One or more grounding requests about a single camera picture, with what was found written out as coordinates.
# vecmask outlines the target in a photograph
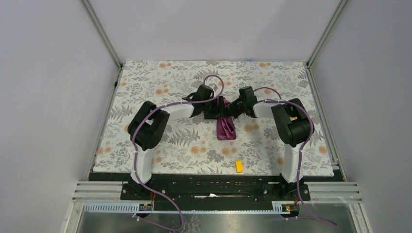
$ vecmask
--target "aluminum frame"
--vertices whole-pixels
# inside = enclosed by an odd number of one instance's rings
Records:
[[[316,45],[315,49],[312,52],[312,55],[307,61],[307,65],[310,67],[312,66],[313,62],[315,61],[317,55],[319,54],[319,51],[322,49],[323,44],[325,43],[327,37],[330,34],[330,31],[332,30],[333,26],[335,26],[336,21],[338,20],[339,16],[341,15],[343,9],[345,8],[346,4],[349,2],[349,0],[341,0],[338,4],[338,6],[335,9],[335,12],[333,12],[332,17],[329,20],[329,23],[327,24],[324,32],[322,33],[321,38],[319,39],[318,44]]]
[[[123,65],[121,63],[121,60],[114,49],[112,43],[109,40],[109,37],[107,36],[106,32],[103,29],[102,24],[100,23],[99,18],[96,15],[96,12],[94,11],[92,5],[90,4],[89,0],[81,0],[87,14],[90,17],[91,22],[93,23],[94,27],[96,28],[97,33],[99,34],[100,38],[102,39],[102,42],[104,46],[106,47],[107,51],[110,54],[110,57],[112,58],[113,62],[117,66],[118,69],[120,69]]]
[[[63,232],[75,233],[78,230],[81,216],[85,211],[98,212],[104,208],[104,213],[128,213],[127,207],[149,200],[120,200],[125,182],[78,182],[72,199],[72,210],[67,226]],[[357,232],[372,233],[366,217],[361,195],[356,182],[305,182],[310,191],[311,204],[345,203],[348,205]],[[185,211],[187,214],[279,214],[280,204],[293,204],[293,201],[273,201],[273,211]],[[177,211],[156,211],[156,213],[173,214]]]

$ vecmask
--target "table surface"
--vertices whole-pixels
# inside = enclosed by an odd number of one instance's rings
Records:
[[[128,124],[144,101],[162,105],[180,101],[195,92],[207,74],[224,80],[223,96],[234,101],[238,89],[268,86],[285,100],[299,98],[312,117],[315,133],[304,148],[302,170],[306,176],[332,176],[333,170],[302,62],[148,62],[130,61],[123,69],[101,144],[96,152],[95,172],[130,172],[135,149]],[[216,92],[221,84],[206,82]],[[258,100],[276,99],[269,90],[256,92]],[[169,122],[152,159],[154,173],[279,175],[284,164],[283,142],[272,119],[241,115],[234,119],[237,139],[218,141],[216,121],[203,114]]]

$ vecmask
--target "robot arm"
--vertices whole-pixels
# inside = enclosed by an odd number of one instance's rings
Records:
[[[285,164],[282,167],[281,176],[284,179],[286,186],[296,189],[299,147],[303,143],[310,132],[309,121],[305,114],[296,107],[289,104],[279,103],[265,103],[258,102],[253,89],[250,86],[241,88],[239,90],[240,96],[234,102],[225,107],[223,104],[217,104],[217,101],[223,101],[219,97],[215,101],[198,104],[181,104],[158,110],[150,123],[145,122],[141,130],[137,133],[135,142],[139,147],[139,154],[137,158],[137,173],[143,183],[146,183],[152,175],[151,161],[153,157],[153,148],[160,142],[166,124],[169,120],[176,120],[179,118],[189,118],[199,115],[201,112],[207,118],[216,118],[217,116],[232,116],[237,118],[240,114],[246,114],[253,118],[269,118],[274,119],[276,128],[280,139],[285,143]],[[199,101],[208,100],[212,98],[213,90],[205,85],[201,85],[195,93],[191,93],[184,100]],[[299,99],[292,99],[294,102],[303,107]],[[129,125],[128,133],[131,136],[135,132],[137,126],[156,108],[156,105],[150,101],[144,102],[142,107]],[[137,181],[134,172],[131,173],[134,181]]]

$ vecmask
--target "orange flower pattern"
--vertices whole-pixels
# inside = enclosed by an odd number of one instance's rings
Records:
[[[96,151],[95,172],[130,172],[135,148],[127,133],[144,101],[165,104],[196,91],[207,74],[218,74],[224,81],[228,101],[235,100],[243,86],[270,86],[284,98],[299,97],[312,116],[315,133],[304,149],[304,175],[331,176],[329,156],[320,119],[301,62],[147,62],[124,65],[110,117]],[[222,84],[207,82],[215,92]],[[256,92],[258,100],[276,99],[270,90]],[[245,115],[234,119],[237,139],[218,141],[216,121],[203,115],[168,122],[163,138],[153,151],[153,172],[236,174],[234,161],[241,160],[244,174],[278,175],[285,164],[283,142],[272,119]]]

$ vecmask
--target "yellow sponge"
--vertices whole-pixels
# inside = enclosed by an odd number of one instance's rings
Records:
[[[236,171],[238,173],[242,173],[243,172],[243,166],[242,166],[242,161],[236,161]]]

